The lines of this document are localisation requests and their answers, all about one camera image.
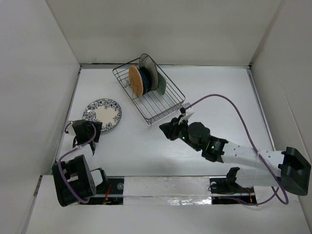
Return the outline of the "blue white floral plate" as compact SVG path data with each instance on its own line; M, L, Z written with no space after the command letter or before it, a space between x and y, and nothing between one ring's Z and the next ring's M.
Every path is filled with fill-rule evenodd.
M82 119L92 122L101 122L101 132L115 128L122 118L121 106L112 99L101 98L91 102L84 110Z

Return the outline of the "dark blue leaf-shaped plate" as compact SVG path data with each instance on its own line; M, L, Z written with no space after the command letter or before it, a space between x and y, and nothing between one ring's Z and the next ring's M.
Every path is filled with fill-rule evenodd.
M142 83L143 83L143 94L146 94L150 89L150 84L145 72L142 69L139 69L139 73L141 75Z

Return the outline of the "orange woven bamboo round plate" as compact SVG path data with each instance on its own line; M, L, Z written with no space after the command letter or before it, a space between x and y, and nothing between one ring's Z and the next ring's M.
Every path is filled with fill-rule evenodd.
M134 93L138 96L141 97L143 95L144 91L144 86L143 86L143 81L141 74L139 70L135 66L130 66L129 68L129 84L132 87Z

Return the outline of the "cream round plate tree drawing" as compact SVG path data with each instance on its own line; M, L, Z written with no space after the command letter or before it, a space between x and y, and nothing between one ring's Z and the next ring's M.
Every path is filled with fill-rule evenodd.
M154 61L148 54L142 54L139 58L139 67L145 67L151 77L151 90L154 91L158 88L158 74Z

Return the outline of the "black round bowl plate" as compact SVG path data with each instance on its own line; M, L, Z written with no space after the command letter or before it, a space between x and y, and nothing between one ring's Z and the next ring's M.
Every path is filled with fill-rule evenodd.
M141 67L140 71L143 72L146 80L148 81L148 85L147 85L147 92L151 91L152 89L152 84L153 84L153 80L152 80L152 76L151 73L149 72L149 70L145 67Z

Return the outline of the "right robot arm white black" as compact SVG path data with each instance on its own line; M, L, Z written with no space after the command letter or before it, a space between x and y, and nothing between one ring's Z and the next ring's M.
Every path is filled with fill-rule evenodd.
M257 151L212 136L201 122L189 124L180 117L159 128L167 139L181 139L210 162L236 164L225 179L225 186L231 192L241 187L267 186L282 187L299 196L308 194L312 166L296 148Z

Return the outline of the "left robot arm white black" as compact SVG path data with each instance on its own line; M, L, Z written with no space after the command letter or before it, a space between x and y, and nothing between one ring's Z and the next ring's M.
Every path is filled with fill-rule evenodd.
M62 207L74 203L87 204L97 193L107 191L109 182L98 176L93 179L87 160L83 154L66 161L65 157L90 146L92 155L95 154L99 141L102 122L75 120L66 124L64 132L74 136L72 149L62 155L52 166L57 199Z

